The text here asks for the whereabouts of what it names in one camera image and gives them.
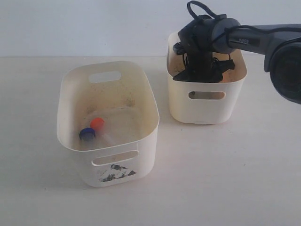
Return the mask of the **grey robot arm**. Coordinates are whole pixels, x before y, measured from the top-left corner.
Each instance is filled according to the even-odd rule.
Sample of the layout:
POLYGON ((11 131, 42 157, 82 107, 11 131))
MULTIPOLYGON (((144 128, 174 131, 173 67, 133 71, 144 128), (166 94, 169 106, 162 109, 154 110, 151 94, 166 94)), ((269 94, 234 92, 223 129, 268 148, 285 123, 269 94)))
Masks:
POLYGON ((300 24, 241 25, 225 15, 200 15, 178 32, 173 51, 182 56, 184 70, 175 81, 219 83, 223 73, 235 69, 234 60, 219 60, 235 50, 264 55, 264 71, 275 90, 285 99, 301 102, 300 24))

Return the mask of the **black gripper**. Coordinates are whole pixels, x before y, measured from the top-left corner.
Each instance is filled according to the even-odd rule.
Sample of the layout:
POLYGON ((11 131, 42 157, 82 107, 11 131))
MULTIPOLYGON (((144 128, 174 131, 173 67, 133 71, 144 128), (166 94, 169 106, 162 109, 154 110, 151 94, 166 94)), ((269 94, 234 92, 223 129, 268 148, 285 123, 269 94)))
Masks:
POLYGON ((200 54, 183 54, 184 70, 173 77, 175 81, 196 83, 219 83, 223 73, 235 69, 235 63, 230 56, 227 60, 219 60, 212 52, 200 54))

